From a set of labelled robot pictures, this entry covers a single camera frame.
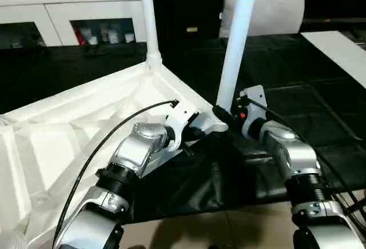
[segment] white pole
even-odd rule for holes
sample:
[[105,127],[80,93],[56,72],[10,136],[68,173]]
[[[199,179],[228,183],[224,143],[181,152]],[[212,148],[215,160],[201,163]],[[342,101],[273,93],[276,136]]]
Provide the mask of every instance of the white pole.
[[153,0],[142,0],[144,10],[144,22],[146,31],[146,43],[148,45],[147,62],[150,67],[161,65],[161,55],[156,33],[155,13]]
[[255,0],[237,0],[216,103],[230,112]]

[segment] white table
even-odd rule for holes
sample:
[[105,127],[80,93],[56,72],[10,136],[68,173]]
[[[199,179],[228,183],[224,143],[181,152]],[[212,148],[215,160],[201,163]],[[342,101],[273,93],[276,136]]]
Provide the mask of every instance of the white table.
[[338,31],[302,35],[366,88],[366,51]]

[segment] white cloth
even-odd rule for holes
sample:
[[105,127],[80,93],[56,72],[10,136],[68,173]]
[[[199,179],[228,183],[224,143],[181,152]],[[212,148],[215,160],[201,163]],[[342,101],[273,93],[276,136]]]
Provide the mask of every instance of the white cloth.
[[[107,133],[127,116],[158,102],[178,99],[200,115],[203,131],[225,131],[212,106],[161,65],[140,63],[0,116],[0,232],[25,233],[28,249],[38,249],[54,233],[62,206],[80,168]],[[170,105],[153,108],[119,128],[97,152],[71,201],[69,213],[95,184],[118,144],[139,121],[163,123]],[[148,174],[180,150],[151,157]]]
[[[236,0],[224,0],[220,38],[229,37]],[[305,0],[255,0],[248,36],[298,33]]]

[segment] silver metal housing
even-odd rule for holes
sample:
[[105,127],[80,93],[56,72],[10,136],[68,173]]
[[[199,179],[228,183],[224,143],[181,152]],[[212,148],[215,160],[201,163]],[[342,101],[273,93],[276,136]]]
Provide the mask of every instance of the silver metal housing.
[[[70,216],[69,220],[67,220],[64,228],[61,230],[61,232],[57,236],[57,239],[56,239],[56,242],[54,245],[54,249],[59,249],[60,246],[63,244],[67,244],[67,245],[71,246],[71,244],[69,244],[70,240],[77,239],[77,236],[74,237],[75,234],[73,233],[75,231],[75,225],[74,225],[75,223],[77,223],[77,225],[79,227],[86,226],[86,228],[84,228],[84,229],[81,228],[80,230],[78,230],[79,232],[80,231],[93,232],[93,230],[96,230],[96,231],[101,230],[102,231],[101,235],[96,235],[96,239],[98,239],[98,241],[96,241],[96,244],[98,242],[99,242],[98,244],[101,244],[103,242],[104,238],[102,237],[102,234],[108,234],[107,238],[109,237],[110,232],[109,233],[106,233],[106,232],[108,231],[108,229],[110,229],[110,227],[112,225],[114,227],[116,225],[116,222],[113,220],[110,220],[108,218],[105,218],[103,216],[97,215],[97,214],[95,216],[93,216],[93,215],[89,214],[90,212],[88,212],[88,214],[85,215],[84,213],[87,211],[85,211],[84,208],[88,203],[93,203],[114,214],[128,210],[128,208],[129,208],[128,202],[124,198],[120,197],[119,195],[116,195],[116,194],[114,194],[106,189],[100,188],[98,186],[91,186],[91,188],[89,188],[89,190],[85,194],[84,198],[81,200],[80,204],[76,207],[75,211]],[[95,218],[94,222],[89,221],[89,223],[96,224],[96,225],[85,224],[83,222],[84,218],[87,221],[91,220],[92,218]],[[79,238],[82,238],[85,240],[89,240],[91,238],[93,240],[93,237],[89,236],[89,234],[85,234],[84,236],[81,235]],[[76,246],[73,246],[73,247],[89,249],[89,247],[76,247]]]
[[302,142],[287,126],[275,121],[266,122],[259,140],[273,156],[284,180],[301,174],[321,175],[314,149]]
[[342,224],[309,226],[319,249],[364,249],[359,237]]
[[339,203],[329,200],[324,202],[304,202],[292,207],[293,215],[305,211],[310,218],[319,218],[326,216],[340,216],[344,217],[343,211]]
[[129,168],[141,178],[151,155],[163,148],[167,137],[160,123],[136,123],[109,162]]

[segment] black ribbed joint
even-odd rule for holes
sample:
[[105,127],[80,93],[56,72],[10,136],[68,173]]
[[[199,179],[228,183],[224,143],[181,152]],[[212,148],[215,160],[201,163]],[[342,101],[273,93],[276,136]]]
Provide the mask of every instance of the black ribbed joint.
[[292,176],[285,182],[285,186],[292,206],[304,202],[332,200],[331,191],[319,174]]
[[167,148],[171,140],[176,140],[176,133],[170,126],[164,126],[166,130],[166,141],[163,148]]
[[99,169],[96,176],[99,177],[97,186],[120,195],[129,203],[140,180],[131,169],[112,163],[106,168]]

